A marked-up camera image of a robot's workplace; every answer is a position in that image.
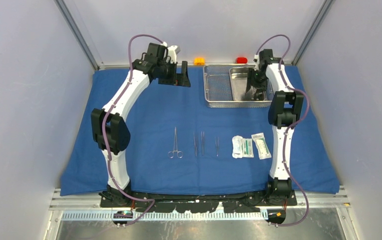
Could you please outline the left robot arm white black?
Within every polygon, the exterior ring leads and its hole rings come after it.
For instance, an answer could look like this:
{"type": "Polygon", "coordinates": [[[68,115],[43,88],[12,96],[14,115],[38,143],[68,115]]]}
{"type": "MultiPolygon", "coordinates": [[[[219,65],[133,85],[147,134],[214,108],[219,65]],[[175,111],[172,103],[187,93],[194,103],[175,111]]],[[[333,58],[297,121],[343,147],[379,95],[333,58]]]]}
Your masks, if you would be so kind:
{"type": "Polygon", "coordinates": [[[153,80],[159,84],[190,87],[187,62],[183,61],[177,72],[177,45],[149,43],[141,57],[129,62],[128,75],[113,97],[101,108],[91,112],[93,140],[102,151],[108,173],[107,191],[120,207],[126,207],[131,200],[137,200],[129,190],[126,148],[131,140],[127,127],[127,116],[141,93],[153,80]]]}

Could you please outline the green white sterile packet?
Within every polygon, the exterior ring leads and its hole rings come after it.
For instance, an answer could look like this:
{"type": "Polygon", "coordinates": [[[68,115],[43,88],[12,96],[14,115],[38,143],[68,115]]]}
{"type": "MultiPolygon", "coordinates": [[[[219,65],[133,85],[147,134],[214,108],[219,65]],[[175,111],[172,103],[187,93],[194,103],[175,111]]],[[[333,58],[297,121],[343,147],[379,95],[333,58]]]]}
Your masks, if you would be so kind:
{"type": "Polygon", "coordinates": [[[253,158],[254,153],[253,153],[253,141],[250,138],[244,138],[241,141],[241,147],[242,147],[242,156],[244,158],[253,158]]]}

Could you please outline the red toy block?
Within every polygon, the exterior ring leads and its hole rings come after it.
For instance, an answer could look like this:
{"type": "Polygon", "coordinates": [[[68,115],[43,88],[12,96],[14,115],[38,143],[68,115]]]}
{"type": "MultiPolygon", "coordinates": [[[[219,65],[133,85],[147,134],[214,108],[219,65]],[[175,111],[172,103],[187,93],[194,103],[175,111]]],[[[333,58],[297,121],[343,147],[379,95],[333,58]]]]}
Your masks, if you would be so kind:
{"type": "Polygon", "coordinates": [[[236,64],[247,64],[248,59],[246,57],[237,57],[235,60],[236,64]]]}

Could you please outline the steel forceps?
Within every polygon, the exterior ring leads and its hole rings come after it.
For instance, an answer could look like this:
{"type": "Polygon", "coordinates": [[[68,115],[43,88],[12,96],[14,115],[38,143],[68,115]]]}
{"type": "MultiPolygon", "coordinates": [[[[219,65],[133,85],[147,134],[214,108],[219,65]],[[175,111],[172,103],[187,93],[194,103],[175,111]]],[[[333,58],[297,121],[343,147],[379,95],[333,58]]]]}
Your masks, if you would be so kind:
{"type": "Polygon", "coordinates": [[[193,134],[193,141],[194,141],[194,154],[197,157],[198,156],[198,137],[196,133],[193,134]]]}

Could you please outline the wire mesh steel tray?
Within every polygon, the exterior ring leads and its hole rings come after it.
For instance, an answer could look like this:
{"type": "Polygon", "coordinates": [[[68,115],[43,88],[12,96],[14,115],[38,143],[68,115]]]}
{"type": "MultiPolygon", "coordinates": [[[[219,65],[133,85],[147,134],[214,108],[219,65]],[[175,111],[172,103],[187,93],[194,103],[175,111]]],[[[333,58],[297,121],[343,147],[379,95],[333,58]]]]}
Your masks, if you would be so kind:
{"type": "Polygon", "coordinates": [[[231,91],[229,70],[233,67],[251,67],[247,64],[212,64],[203,67],[204,97],[211,108],[264,108],[269,107],[273,99],[273,90],[270,83],[267,84],[267,97],[269,102],[264,101],[234,101],[231,91]]]}

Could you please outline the blue surgical wrap cloth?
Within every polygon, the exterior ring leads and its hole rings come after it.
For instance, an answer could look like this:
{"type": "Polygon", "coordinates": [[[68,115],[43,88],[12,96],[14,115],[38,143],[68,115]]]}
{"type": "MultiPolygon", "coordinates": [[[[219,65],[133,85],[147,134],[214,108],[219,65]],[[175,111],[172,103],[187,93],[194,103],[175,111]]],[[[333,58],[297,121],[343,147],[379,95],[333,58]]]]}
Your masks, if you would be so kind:
{"type": "MultiPolygon", "coordinates": [[[[273,147],[268,108],[210,108],[203,95],[203,69],[188,70],[190,87],[152,82],[138,97],[126,124],[131,140],[126,149],[131,188],[137,192],[173,195],[235,194],[263,190],[271,159],[235,159],[232,138],[264,133],[273,147]],[[182,158],[168,157],[177,128],[182,158]],[[205,132],[201,155],[201,131],[205,132]],[[194,154],[193,134],[198,137],[194,154]],[[219,137],[216,156],[215,137],[219,137]]],[[[93,86],[79,133],[66,169],[61,176],[61,195],[100,192],[106,189],[105,158],[92,137],[91,111],[101,108],[119,89],[128,72],[109,69],[94,73],[93,86]]]]}

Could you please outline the steel hemostat ring handles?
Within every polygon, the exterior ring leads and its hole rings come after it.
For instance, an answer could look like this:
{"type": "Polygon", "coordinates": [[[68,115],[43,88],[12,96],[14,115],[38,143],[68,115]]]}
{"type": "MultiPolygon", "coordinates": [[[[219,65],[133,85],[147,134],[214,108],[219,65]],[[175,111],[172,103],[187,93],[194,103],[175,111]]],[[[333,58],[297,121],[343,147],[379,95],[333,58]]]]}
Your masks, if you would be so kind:
{"type": "Polygon", "coordinates": [[[181,159],[183,157],[183,152],[178,150],[178,141],[177,141],[177,128],[174,128],[174,142],[173,142],[173,149],[168,152],[169,158],[177,157],[181,159]]]}

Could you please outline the small orange toy block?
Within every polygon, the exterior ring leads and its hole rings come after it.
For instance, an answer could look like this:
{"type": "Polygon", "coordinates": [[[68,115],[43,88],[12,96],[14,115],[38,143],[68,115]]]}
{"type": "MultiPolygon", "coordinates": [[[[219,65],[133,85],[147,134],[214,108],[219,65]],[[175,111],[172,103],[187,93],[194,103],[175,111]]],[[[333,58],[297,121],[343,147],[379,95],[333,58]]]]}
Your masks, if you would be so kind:
{"type": "Polygon", "coordinates": [[[205,58],[202,58],[202,57],[196,57],[194,60],[193,60],[193,64],[195,66],[204,66],[205,65],[205,58]]]}

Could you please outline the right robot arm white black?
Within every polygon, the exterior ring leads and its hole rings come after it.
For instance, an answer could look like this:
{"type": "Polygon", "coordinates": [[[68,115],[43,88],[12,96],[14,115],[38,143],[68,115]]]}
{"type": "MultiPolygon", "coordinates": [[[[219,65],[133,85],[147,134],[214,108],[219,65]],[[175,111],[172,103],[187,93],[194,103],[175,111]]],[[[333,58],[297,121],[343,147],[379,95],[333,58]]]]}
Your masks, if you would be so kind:
{"type": "Polygon", "coordinates": [[[292,195],[291,140],[301,117],[304,95],[293,87],[282,60],[276,61],[271,49],[261,50],[254,61],[255,66],[248,70],[245,91],[251,92],[251,99],[255,101],[266,99],[268,90],[273,93],[268,122],[272,126],[274,148],[264,198],[270,205],[277,205],[292,195]]]}

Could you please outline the pointed steel tweezers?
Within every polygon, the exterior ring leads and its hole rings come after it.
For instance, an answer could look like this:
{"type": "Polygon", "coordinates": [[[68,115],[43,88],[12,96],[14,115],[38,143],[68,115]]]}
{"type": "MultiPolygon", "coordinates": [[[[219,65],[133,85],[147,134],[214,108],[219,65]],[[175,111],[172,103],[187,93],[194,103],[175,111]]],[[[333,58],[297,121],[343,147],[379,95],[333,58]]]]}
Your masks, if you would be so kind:
{"type": "Polygon", "coordinates": [[[215,137],[215,149],[216,149],[216,156],[219,156],[219,137],[215,137]]]}

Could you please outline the aluminium front rail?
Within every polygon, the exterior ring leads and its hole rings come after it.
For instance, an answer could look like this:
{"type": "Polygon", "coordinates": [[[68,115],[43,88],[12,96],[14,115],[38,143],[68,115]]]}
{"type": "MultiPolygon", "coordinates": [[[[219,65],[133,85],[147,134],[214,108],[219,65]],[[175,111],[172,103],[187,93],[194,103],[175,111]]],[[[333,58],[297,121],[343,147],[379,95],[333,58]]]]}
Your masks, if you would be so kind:
{"type": "Polygon", "coordinates": [[[258,212],[246,213],[225,213],[222,207],[219,207],[213,213],[140,213],[128,207],[101,207],[101,196],[97,193],[83,195],[61,196],[61,190],[56,189],[50,203],[51,211],[60,211],[61,219],[67,221],[131,221],[139,218],[141,221],[220,221],[220,220],[267,220],[272,217],[291,216],[292,210],[297,211],[297,216],[303,216],[305,210],[317,209],[346,209],[351,204],[348,201],[345,189],[340,188],[337,194],[313,193],[308,192],[306,196],[296,192],[296,206],[286,206],[284,209],[276,209],[272,206],[261,207],[258,212]]]}

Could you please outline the blunt steel tweezers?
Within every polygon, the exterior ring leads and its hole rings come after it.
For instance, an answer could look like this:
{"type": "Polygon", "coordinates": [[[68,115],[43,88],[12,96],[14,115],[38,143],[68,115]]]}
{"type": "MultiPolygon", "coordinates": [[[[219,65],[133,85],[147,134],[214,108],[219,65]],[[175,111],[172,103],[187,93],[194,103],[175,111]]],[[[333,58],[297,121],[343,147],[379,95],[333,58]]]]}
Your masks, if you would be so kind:
{"type": "Polygon", "coordinates": [[[201,131],[201,155],[204,155],[205,132],[201,131]]]}

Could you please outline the aluminium frame post left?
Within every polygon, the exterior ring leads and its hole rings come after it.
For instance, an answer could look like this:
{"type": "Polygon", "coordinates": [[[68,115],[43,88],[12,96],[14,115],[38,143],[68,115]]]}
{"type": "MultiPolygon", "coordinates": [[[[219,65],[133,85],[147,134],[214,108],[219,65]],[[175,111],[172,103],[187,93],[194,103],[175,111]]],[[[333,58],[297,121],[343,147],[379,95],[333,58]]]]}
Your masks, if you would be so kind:
{"type": "Polygon", "coordinates": [[[75,37],[77,43],[79,44],[80,48],[82,49],[83,53],[85,54],[87,60],[91,64],[92,68],[95,71],[100,70],[100,64],[97,63],[96,58],[91,52],[91,49],[86,42],[79,26],[77,25],[71,11],[69,10],[68,6],[66,5],[66,2],[64,0],[54,0],[55,4],[57,5],[60,13],[64,17],[68,27],[70,28],[71,32],[73,33],[73,36],[75,37]]]}

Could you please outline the aluminium frame rail right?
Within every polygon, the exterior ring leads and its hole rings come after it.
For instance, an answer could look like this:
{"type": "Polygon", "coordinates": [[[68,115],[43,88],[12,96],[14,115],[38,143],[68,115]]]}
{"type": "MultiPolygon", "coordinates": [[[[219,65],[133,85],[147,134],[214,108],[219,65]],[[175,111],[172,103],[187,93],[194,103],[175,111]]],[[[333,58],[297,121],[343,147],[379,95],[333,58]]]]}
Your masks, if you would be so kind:
{"type": "Polygon", "coordinates": [[[298,51],[297,51],[295,57],[293,58],[293,60],[291,62],[291,64],[293,66],[296,66],[299,63],[299,61],[302,59],[302,57],[303,57],[304,53],[306,52],[309,44],[311,43],[312,39],[316,35],[322,22],[326,18],[328,12],[330,11],[330,8],[333,6],[334,3],[335,3],[335,0],[324,0],[322,2],[322,5],[321,5],[318,13],[316,14],[308,32],[306,33],[301,45],[298,48],[298,51]]]}

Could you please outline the white gauze roll packet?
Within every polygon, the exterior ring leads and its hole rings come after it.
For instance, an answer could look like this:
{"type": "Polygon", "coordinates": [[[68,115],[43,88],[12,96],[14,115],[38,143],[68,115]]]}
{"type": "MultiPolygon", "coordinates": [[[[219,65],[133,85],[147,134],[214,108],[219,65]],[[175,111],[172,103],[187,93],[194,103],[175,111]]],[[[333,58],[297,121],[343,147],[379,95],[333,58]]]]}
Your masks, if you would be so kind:
{"type": "Polygon", "coordinates": [[[236,158],[236,159],[243,158],[242,140],[243,140],[243,137],[239,135],[236,135],[232,138],[232,146],[233,146],[232,157],[233,158],[236,158]]]}

